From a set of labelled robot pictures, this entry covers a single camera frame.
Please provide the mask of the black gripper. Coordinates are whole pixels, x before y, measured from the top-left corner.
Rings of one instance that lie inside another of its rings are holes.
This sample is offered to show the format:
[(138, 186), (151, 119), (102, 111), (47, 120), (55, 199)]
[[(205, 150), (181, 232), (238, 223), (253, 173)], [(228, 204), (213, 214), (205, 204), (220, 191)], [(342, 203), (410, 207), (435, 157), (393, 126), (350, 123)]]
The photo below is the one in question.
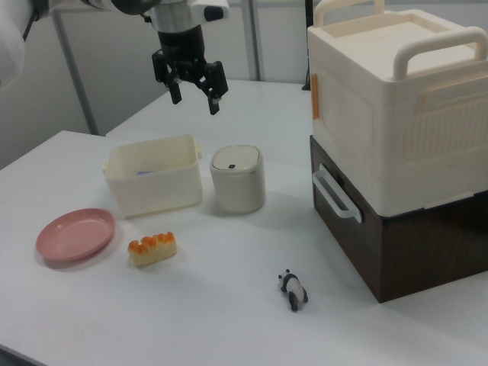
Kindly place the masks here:
[(181, 101), (179, 79), (197, 83), (207, 96), (210, 114), (215, 115), (228, 84), (221, 61), (207, 63), (204, 58), (201, 26), (178, 33), (158, 32), (158, 36), (161, 49), (152, 55), (156, 81), (169, 90), (173, 104)]

